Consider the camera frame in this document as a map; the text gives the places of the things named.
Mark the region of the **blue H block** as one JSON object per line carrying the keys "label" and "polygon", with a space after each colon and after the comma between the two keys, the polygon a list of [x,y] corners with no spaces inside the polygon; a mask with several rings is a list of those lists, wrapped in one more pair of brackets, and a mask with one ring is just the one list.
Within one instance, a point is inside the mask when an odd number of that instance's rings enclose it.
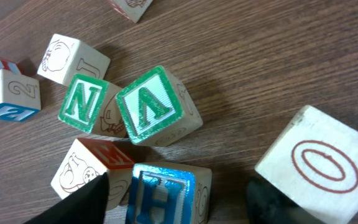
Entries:
{"label": "blue H block", "polygon": [[208,222],[211,169],[172,162],[135,164],[126,224]]}

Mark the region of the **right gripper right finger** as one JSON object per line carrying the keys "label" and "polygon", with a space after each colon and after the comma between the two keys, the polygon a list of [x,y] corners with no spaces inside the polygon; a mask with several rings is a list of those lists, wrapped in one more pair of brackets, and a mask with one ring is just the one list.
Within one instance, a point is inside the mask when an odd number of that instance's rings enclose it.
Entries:
{"label": "right gripper right finger", "polygon": [[250,224],[324,224],[270,183],[252,177],[246,186]]}

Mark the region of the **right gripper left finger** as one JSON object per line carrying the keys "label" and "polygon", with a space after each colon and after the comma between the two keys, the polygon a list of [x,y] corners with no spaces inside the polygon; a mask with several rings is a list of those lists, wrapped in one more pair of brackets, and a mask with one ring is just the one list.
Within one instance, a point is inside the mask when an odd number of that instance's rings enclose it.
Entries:
{"label": "right gripper left finger", "polygon": [[109,178],[104,173],[25,224],[103,224],[108,195]]}

